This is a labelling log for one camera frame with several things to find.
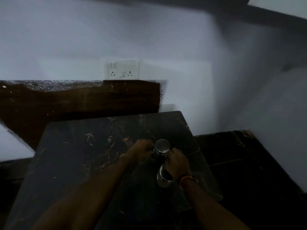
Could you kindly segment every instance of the orange bracelet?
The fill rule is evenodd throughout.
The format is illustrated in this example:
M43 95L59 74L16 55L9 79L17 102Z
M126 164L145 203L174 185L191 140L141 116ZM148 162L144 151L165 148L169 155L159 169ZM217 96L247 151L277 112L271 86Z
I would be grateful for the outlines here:
M186 179L186 178L192 179L192 180L194 180L194 181L196 181L196 182L198 183L197 179L193 178L192 175L186 175L186 176L184 176L184 177L182 177L182 178L180 179L179 187L180 187L181 189L183 189L182 186L181 186L181 183L182 183L182 181L183 181L184 179Z

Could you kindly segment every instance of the person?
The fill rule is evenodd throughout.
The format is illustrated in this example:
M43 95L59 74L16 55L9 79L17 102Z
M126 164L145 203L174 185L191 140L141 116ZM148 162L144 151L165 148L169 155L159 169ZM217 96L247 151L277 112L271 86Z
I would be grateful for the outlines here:
M137 161L148 158L152 153L149 147L153 145L151 140L138 140L116 162L89 178L68 197L52 205L31 229L94 229L127 168ZM183 174L191 174L188 159L176 148L168 152L165 168L174 179ZM241 220L211 198L194 179L185 176L181 179L181 187L203 229L249 229Z

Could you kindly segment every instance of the tabletop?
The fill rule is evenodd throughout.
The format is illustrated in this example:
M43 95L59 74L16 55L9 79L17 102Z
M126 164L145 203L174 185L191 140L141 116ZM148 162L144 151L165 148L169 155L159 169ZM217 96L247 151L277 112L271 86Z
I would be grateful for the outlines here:
M167 139L189 160L192 174L216 200L222 195L180 111L53 122L46 126L5 229L29 229L53 203L69 194L138 139ZM132 226L190 209L176 183L160 188L161 163L150 158L131 167L95 229Z

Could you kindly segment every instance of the outlet plate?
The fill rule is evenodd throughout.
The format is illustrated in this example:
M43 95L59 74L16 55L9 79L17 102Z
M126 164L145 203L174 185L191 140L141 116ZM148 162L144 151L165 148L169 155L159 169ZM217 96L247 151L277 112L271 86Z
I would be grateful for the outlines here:
M107 60L105 70L109 80L138 80L140 60Z

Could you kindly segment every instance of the hand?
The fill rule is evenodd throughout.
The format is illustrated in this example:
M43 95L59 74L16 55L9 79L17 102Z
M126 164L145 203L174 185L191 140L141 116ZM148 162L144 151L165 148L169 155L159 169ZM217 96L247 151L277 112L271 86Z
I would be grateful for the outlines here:
M148 139L139 139L126 154L131 156L133 161L143 161L151 156L152 151L149 151L149 147L154 146L153 142Z
M167 152L165 169L175 180L182 174L191 174L188 159L179 149L176 148Z

